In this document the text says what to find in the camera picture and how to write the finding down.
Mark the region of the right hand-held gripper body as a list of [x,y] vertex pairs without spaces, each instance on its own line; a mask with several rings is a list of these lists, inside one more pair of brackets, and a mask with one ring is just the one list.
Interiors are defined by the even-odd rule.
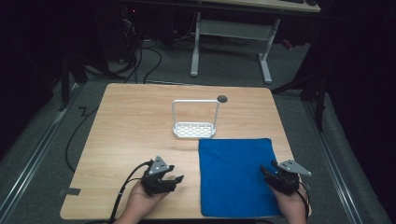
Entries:
[[274,179],[265,181],[269,186],[286,195],[291,195],[299,189],[300,175],[312,175],[310,171],[294,160],[279,162],[278,166],[280,167],[278,173],[269,171]]

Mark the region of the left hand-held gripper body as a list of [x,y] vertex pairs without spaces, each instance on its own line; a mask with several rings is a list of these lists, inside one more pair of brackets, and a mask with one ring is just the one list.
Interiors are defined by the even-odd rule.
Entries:
[[157,156],[154,160],[149,162],[148,169],[144,172],[141,178],[141,184],[145,188],[148,195],[171,192],[175,187],[166,186],[163,183],[163,172],[169,167],[165,161]]

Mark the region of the blue cloth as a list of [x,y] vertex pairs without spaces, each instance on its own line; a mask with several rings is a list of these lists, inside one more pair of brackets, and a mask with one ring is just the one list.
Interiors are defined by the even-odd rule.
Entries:
[[281,214],[261,168],[273,172],[272,141],[201,139],[201,212],[206,217],[254,218]]

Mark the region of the person's left hand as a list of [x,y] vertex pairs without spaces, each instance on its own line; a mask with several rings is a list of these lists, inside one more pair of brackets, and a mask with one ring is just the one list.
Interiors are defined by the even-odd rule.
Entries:
[[167,195],[168,192],[148,195],[141,182],[138,181],[131,189],[126,210],[134,217],[145,217]]

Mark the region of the person's right hand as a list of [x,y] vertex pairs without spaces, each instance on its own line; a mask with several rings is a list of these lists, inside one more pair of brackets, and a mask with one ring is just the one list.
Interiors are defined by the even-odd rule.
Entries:
[[291,195],[279,192],[273,187],[270,187],[270,190],[274,193],[278,208],[284,216],[305,216],[307,193],[303,188],[299,188]]

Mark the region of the white plastic rack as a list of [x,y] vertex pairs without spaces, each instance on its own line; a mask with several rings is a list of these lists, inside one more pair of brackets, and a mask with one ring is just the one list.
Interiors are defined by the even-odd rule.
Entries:
[[[212,122],[208,121],[177,121],[176,104],[215,104],[216,110]],[[177,138],[211,138],[217,130],[217,119],[220,102],[218,100],[187,100],[178,99],[172,102],[173,133]]]

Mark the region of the black metal stand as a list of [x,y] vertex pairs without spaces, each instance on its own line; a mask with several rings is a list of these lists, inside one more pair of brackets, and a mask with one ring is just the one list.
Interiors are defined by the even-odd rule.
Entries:
[[282,85],[274,90],[272,94],[280,94],[286,90],[301,90],[300,99],[302,101],[316,101],[314,121],[317,128],[323,131],[322,118],[325,109],[325,93],[327,86],[328,74],[326,72],[316,72],[311,75],[296,77],[293,81]]
[[73,77],[77,84],[85,84],[88,80],[88,76],[85,72],[85,66],[80,57],[76,54],[65,55],[62,60],[61,111],[64,111],[70,103],[70,77]]

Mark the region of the grey tape strip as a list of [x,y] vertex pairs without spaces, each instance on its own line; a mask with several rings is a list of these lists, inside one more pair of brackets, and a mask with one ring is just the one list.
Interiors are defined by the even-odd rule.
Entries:
[[80,191],[81,191],[81,189],[67,188],[67,189],[60,189],[58,194],[60,196],[65,196],[65,195],[78,196],[80,194]]

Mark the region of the white-legged wooden desk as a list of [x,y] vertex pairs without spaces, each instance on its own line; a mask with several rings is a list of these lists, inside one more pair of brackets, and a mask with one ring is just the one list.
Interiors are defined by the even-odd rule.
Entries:
[[[247,7],[248,9],[264,9],[276,13],[302,13],[309,15],[321,11],[316,0],[192,0],[198,7]],[[199,74],[200,37],[212,35],[265,42],[263,52],[258,54],[263,80],[272,83],[267,57],[276,37],[280,17],[275,16],[269,24],[253,24],[250,21],[231,19],[203,19],[201,10],[195,13],[194,49],[191,57],[191,76]]]

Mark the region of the black computer tower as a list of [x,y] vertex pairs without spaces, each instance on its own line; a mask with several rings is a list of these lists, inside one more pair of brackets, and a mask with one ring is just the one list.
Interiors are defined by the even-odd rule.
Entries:
[[110,61],[127,62],[136,49],[137,40],[132,9],[124,5],[105,3],[102,11],[102,37]]

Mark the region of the metal floor rail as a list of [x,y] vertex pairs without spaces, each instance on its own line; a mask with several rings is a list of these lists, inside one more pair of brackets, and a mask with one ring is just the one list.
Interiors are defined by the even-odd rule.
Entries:
[[86,88],[75,84],[71,103],[60,110],[55,96],[30,120],[6,157],[0,161],[0,224],[61,223],[61,208],[73,176],[72,169],[87,139],[91,109]]
[[346,212],[346,216],[349,220],[349,224],[363,224],[361,214],[352,198],[351,192],[347,183],[342,176],[342,173],[336,163],[336,160],[332,154],[330,145],[326,139],[323,131],[318,128],[315,120],[315,111],[313,106],[309,102],[302,102],[304,110],[309,117],[311,124],[314,127],[317,139],[319,140],[320,149],[325,160],[326,167],[331,176],[334,188],[337,192],[338,198]]

